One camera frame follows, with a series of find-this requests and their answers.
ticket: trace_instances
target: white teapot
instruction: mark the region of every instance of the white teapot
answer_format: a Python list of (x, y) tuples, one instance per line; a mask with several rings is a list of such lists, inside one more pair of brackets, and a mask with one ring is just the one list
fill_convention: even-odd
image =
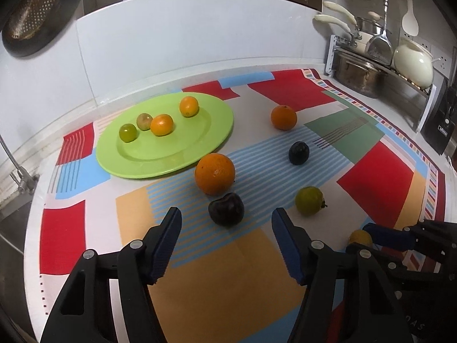
[(401, 37), (394, 52), (395, 69), (421, 89), (426, 89), (433, 82), (434, 61), (430, 52), (406, 37)]

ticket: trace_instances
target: dark plum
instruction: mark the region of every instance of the dark plum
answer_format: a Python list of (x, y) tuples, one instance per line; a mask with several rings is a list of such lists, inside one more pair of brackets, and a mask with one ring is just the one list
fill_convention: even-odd
[(214, 223), (231, 227), (243, 219), (244, 204), (236, 193), (227, 193), (224, 197), (211, 201), (208, 205), (209, 216)]
[(295, 142), (289, 149), (289, 161), (301, 165), (309, 158), (309, 147), (305, 142)]

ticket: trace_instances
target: electrical outlet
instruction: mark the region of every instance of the electrical outlet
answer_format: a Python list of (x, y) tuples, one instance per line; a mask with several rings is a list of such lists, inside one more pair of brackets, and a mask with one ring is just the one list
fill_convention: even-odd
[(403, 31), (403, 27), (400, 27), (400, 38), (406, 37), (407, 39), (413, 40), (414, 36), (411, 36), (407, 34), (405, 31)]
[(431, 49), (430, 43), (427, 40), (424, 40), (422, 37), (416, 36), (415, 38), (413, 38), (413, 41), (417, 42), (424, 49), (427, 49), (428, 51), (430, 51), (430, 49)]
[(439, 61), (433, 62), (433, 67), (440, 71), (445, 77), (449, 78), (449, 74), (451, 73), (452, 56), (446, 54), (443, 50), (436, 47), (435, 45), (431, 46), (430, 52), (433, 56), (433, 59), (441, 59)]

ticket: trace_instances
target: screw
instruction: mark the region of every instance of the screw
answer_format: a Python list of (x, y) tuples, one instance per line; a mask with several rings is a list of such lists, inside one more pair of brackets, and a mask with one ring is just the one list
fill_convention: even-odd
[(371, 253), (370, 253), (368, 250), (366, 250), (366, 249), (360, 250), (360, 251), (359, 251), (359, 254), (360, 254), (360, 256), (361, 256), (362, 258), (365, 258), (365, 259), (368, 259), (368, 258), (371, 257)]
[(139, 249), (141, 246), (143, 246), (143, 242), (141, 240), (133, 240), (130, 243), (130, 247), (132, 249)]
[(322, 241), (319, 241), (319, 240), (314, 240), (314, 241), (311, 242), (311, 247), (313, 249), (320, 250), (320, 249), (324, 248), (324, 243)]
[(95, 255), (95, 251), (89, 249), (89, 250), (86, 250), (86, 251), (83, 253), (83, 258), (84, 258), (84, 259), (90, 259), (90, 258), (92, 258), (94, 255)]

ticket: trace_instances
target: small orange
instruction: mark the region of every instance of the small orange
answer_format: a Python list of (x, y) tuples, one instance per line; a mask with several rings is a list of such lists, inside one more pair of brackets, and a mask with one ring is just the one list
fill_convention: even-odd
[(195, 183), (204, 193), (217, 196), (226, 192), (235, 180), (235, 166), (220, 153), (203, 156), (195, 168)]
[(271, 111), (271, 123), (276, 129), (290, 130), (296, 124), (296, 113), (288, 105), (278, 105)]
[(195, 116), (198, 112), (198, 100), (193, 96), (185, 96), (179, 103), (179, 111), (184, 117)]
[(173, 119), (170, 115), (158, 115), (151, 121), (151, 131), (154, 135), (161, 137), (170, 134), (173, 130)]

